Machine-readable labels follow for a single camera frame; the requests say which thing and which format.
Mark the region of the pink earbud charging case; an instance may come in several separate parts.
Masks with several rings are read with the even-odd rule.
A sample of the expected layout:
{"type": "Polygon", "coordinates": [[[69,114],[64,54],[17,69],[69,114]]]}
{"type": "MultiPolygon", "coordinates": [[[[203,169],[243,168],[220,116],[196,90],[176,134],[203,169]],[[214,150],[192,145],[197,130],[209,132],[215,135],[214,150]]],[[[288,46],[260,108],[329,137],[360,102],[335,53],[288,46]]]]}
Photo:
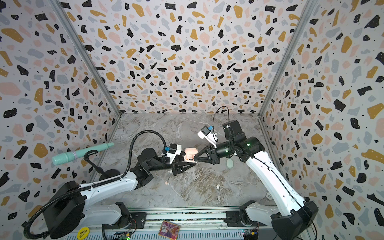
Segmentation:
{"type": "Polygon", "coordinates": [[[192,163],[195,162],[194,157],[199,151],[196,148],[186,148],[184,152],[184,161],[192,163]]]}

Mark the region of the mint green earbud charging case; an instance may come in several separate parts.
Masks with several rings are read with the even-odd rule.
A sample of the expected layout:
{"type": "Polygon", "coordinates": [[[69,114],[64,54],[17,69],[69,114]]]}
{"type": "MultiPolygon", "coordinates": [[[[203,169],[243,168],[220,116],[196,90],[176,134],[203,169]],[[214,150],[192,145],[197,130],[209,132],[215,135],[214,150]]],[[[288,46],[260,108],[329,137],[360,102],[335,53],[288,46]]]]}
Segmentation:
{"type": "Polygon", "coordinates": [[[228,169],[232,169],[234,167],[234,161],[232,159],[227,159],[226,166],[228,169]]]}

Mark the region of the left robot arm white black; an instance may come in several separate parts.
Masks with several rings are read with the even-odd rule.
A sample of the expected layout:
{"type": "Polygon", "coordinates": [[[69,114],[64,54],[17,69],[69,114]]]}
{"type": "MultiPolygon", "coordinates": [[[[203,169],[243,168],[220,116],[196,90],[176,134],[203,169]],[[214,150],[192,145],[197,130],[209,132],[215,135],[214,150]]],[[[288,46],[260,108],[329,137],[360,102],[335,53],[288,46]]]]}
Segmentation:
{"type": "Polygon", "coordinates": [[[154,177],[152,171],[172,170],[174,175],[195,166],[195,148],[182,149],[172,145],[165,154],[158,156],[154,149],[147,148],[138,156],[136,166],[124,176],[112,177],[90,184],[78,185],[74,181],[65,183],[51,198],[50,205],[43,211],[48,235],[59,239],[78,229],[95,225],[123,228],[132,222],[131,213],[121,202],[110,206],[97,206],[104,199],[123,192],[137,190],[154,177]]]}

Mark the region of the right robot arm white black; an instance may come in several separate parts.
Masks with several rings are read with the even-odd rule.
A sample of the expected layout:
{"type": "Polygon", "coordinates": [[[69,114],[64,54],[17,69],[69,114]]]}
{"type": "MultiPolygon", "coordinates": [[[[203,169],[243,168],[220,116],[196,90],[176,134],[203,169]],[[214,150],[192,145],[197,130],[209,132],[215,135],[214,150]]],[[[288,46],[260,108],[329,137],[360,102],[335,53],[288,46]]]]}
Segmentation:
{"type": "Polygon", "coordinates": [[[218,144],[214,128],[204,127],[198,132],[201,139],[210,142],[194,156],[194,161],[218,164],[231,155],[239,157],[262,181],[275,201],[275,207],[250,200],[238,211],[227,213],[228,225],[253,226],[261,223],[271,227],[282,240],[294,240],[314,225],[319,208],[313,201],[306,201],[278,171],[265,147],[255,138],[247,138],[238,121],[223,125],[226,141],[218,144]]]}

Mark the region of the colourful card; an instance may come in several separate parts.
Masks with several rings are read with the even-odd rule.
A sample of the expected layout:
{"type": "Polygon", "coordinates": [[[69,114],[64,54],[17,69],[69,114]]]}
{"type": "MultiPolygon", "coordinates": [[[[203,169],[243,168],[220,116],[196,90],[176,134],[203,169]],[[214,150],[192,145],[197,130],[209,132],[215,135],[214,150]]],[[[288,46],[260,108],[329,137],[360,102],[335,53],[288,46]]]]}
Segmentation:
{"type": "Polygon", "coordinates": [[[177,240],[180,232],[180,226],[171,222],[163,221],[159,230],[159,236],[177,240]]]}

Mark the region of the white poker chip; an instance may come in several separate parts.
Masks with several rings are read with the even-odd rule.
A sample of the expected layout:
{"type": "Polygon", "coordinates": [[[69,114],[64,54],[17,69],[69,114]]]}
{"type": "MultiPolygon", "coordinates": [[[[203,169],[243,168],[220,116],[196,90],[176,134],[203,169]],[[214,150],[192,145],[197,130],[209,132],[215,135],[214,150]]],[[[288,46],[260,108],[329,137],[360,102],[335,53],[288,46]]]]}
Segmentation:
{"type": "Polygon", "coordinates": [[[267,193],[265,195],[265,199],[268,200],[268,201],[271,201],[273,199],[272,195],[270,193],[267,193]]]}

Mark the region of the mint green microphone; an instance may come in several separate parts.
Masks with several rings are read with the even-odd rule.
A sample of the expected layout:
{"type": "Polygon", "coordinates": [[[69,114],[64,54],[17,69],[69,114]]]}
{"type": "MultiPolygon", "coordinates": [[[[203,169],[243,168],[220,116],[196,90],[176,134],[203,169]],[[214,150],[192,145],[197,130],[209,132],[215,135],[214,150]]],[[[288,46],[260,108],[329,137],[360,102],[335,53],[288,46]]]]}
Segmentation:
{"type": "Polygon", "coordinates": [[[107,150],[108,148],[113,147],[115,144],[114,143],[105,143],[89,148],[85,148],[82,150],[77,150],[74,152],[65,152],[58,154],[52,158],[52,162],[54,165],[63,165],[70,163],[76,159],[83,158],[85,155],[93,155],[102,151],[107,150]]]}

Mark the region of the yellow round sticker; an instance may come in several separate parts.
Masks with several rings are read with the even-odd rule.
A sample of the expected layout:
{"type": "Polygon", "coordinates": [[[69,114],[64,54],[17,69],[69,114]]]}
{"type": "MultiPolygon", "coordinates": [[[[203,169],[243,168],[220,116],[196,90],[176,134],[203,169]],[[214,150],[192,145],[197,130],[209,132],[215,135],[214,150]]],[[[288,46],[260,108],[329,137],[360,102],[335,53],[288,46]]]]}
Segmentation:
{"type": "Polygon", "coordinates": [[[85,240],[90,234],[90,229],[88,227],[81,228],[77,233],[77,240],[85,240]]]}

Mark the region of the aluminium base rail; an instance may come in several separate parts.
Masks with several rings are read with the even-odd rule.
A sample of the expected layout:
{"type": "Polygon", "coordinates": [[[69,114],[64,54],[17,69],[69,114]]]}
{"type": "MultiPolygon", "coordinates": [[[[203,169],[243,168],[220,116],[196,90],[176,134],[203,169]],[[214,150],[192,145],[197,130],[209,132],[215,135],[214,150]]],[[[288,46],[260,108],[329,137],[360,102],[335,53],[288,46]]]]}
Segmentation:
{"type": "MultiPolygon", "coordinates": [[[[90,234],[86,240],[169,240],[159,236],[163,221],[181,227],[177,240],[281,240],[271,227],[261,223],[256,223],[251,227],[242,224],[228,225],[227,213],[238,211],[239,208],[128,209],[132,222],[127,226],[123,228],[104,224],[90,226],[88,227],[90,234]]],[[[83,227],[79,227],[60,239],[77,240],[77,233],[81,228],[83,227]]],[[[308,235],[300,234],[298,239],[308,239],[308,235]]]]}

